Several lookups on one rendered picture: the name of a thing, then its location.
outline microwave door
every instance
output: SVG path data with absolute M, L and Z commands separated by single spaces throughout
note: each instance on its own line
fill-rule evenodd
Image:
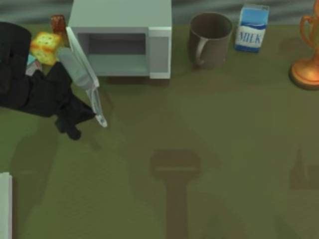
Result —
M 103 115 L 98 86 L 88 73 L 87 68 L 79 61 L 75 54 L 69 48 L 61 48 L 58 53 L 58 59 L 65 67 L 73 80 L 73 83 L 84 90 L 90 100 L 96 119 L 102 127 L 107 127 L 107 121 Z

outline mug handle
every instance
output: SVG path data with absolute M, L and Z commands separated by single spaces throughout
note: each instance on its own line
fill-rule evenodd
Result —
M 300 35 L 301 38 L 304 40 L 305 43 L 307 43 L 311 47 L 315 47 L 314 44 L 309 40 L 308 37 L 305 36 L 305 22 L 308 22 L 309 24 L 314 23 L 314 17 L 313 16 L 302 16 L 301 21 L 300 21 Z
M 197 65 L 202 65 L 204 61 L 201 59 L 201 54 L 203 52 L 203 49 L 208 42 L 208 39 L 205 38 L 200 38 L 197 49 L 196 49 L 196 56 L 195 56 L 195 61 Z

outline trophy handle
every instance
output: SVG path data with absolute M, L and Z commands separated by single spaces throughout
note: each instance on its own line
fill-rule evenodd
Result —
M 307 43 L 309 46 L 315 48 L 314 44 L 305 36 L 305 22 L 308 22 L 309 24 L 313 24 L 314 17 L 313 16 L 302 16 L 300 21 L 300 35 L 301 38 Z

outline yellow cheese block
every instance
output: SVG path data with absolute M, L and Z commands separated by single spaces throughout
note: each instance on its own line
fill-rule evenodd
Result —
M 63 47 L 63 39 L 60 35 L 39 32 L 31 42 L 30 52 L 40 63 L 53 66 L 57 61 L 57 50 L 61 47 Z

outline brown mug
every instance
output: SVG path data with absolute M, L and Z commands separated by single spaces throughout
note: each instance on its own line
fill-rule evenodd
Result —
M 190 22 L 188 56 L 202 69 L 214 69 L 223 64 L 228 51 L 232 22 L 216 12 L 204 12 Z

